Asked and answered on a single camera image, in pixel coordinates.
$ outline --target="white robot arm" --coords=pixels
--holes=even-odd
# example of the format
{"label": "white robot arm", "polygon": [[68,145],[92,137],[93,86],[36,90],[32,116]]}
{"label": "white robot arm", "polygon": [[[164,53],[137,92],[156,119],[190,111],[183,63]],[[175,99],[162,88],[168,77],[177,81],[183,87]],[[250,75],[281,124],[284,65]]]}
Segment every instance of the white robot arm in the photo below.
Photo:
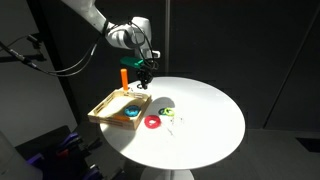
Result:
{"label": "white robot arm", "polygon": [[95,0],[61,0],[82,16],[105,37],[110,45],[117,48],[133,49],[141,59],[159,58],[160,52],[150,49],[151,26],[146,18],[134,17],[132,24],[115,25],[109,22],[96,8]]}
{"label": "white robot arm", "polygon": [[147,89],[152,81],[152,70],[157,69],[157,62],[154,58],[160,57],[159,51],[151,48],[151,26],[146,18],[134,17],[127,24],[113,24],[109,22],[96,8],[95,0],[61,0],[71,9],[88,21],[96,30],[102,33],[110,45],[117,48],[133,49],[138,58],[132,62],[130,58],[122,61],[124,64],[131,64],[137,70],[137,77],[140,80],[138,88]]}

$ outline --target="orange cylinder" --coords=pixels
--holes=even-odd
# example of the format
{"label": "orange cylinder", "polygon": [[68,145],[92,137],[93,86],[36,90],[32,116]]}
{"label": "orange cylinder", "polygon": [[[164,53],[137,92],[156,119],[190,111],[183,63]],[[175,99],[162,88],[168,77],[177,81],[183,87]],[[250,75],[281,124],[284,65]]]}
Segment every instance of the orange cylinder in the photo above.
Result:
{"label": "orange cylinder", "polygon": [[128,91],[128,73],[127,69],[121,69],[121,80],[123,90]]}

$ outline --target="orange object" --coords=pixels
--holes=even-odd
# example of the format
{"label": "orange object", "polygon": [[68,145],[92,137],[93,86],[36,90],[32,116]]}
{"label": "orange object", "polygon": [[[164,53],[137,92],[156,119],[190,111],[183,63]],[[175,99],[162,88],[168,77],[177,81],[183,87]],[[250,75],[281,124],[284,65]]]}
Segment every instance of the orange object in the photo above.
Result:
{"label": "orange object", "polygon": [[128,74],[127,69],[121,69],[121,79],[123,90],[128,91]]}
{"label": "orange object", "polygon": [[117,119],[117,120],[120,120],[120,121],[129,121],[129,120],[130,120],[129,117],[127,117],[127,116],[121,116],[121,115],[113,115],[112,118]]}

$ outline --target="wooden tray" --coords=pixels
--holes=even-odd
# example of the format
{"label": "wooden tray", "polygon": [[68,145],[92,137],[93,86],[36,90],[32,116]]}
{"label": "wooden tray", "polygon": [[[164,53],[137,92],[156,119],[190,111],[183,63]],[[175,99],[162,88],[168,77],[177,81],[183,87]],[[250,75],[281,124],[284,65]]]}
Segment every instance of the wooden tray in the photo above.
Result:
{"label": "wooden tray", "polygon": [[[115,90],[100,102],[88,117],[90,122],[106,123],[124,129],[135,130],[139,126],[143,114],[151,103],[151,95],[130,91]],[[135,117],[128,117],[124,110],[130,105],[140,107],[140,112]]]}

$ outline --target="metal pole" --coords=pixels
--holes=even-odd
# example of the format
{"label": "metal pole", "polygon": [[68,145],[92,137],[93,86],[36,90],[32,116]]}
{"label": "metal pole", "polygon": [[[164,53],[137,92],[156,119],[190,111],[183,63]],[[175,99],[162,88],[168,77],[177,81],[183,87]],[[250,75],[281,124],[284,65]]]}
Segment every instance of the metal pole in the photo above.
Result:
{"label": "metal pole", "polygon": [[166,19],[165,19],[165,75],[169,75],[169,47],[170,47],[170,0],[166,0]]}

